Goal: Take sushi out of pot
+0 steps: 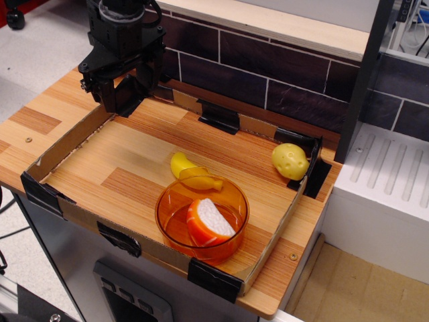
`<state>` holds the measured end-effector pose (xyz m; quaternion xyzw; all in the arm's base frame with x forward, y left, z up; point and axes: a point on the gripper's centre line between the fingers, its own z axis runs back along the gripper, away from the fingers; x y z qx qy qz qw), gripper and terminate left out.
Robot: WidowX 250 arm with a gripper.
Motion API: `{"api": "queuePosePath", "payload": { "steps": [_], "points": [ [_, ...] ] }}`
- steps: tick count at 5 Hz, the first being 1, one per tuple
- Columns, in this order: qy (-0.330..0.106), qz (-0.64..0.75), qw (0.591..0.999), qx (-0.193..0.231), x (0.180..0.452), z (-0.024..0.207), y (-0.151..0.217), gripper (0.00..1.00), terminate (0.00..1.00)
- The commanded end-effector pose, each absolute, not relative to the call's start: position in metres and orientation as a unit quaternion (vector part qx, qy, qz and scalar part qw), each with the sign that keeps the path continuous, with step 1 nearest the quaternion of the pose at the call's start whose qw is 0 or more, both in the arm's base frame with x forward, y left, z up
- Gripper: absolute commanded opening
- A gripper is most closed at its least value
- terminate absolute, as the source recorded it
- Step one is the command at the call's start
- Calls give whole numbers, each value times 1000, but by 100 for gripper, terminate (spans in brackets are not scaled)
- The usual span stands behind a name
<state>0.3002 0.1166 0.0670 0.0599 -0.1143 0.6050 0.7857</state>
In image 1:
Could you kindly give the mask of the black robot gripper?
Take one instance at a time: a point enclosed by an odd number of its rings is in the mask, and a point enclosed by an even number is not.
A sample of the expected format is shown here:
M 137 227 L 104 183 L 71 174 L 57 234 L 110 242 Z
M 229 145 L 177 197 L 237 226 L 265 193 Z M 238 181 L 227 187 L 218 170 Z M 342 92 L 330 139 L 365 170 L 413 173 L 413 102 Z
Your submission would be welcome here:
M 153 20 L 145 19 L 145 5 L 89 5 L 87 7 L 93 46 L 91 53 L 79 64 L 81 87 L 100 94 L 108 113 L 116 113 L 113 80 L 136 71 L 139 98 L 153 95 L 163 67 L 166 31 L 161 26 L 162 10 L 153 5 Z

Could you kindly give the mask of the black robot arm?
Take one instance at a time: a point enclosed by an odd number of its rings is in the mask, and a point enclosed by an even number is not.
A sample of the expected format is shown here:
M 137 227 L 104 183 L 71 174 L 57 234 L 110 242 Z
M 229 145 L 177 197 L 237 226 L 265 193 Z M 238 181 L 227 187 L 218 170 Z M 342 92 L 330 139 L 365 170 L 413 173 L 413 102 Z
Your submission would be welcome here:
M 87 1 L 93 49 L 79 64 L 81 87 L 108 113 L 129 117 L 162 74 L 165 29 L 155 1 Z

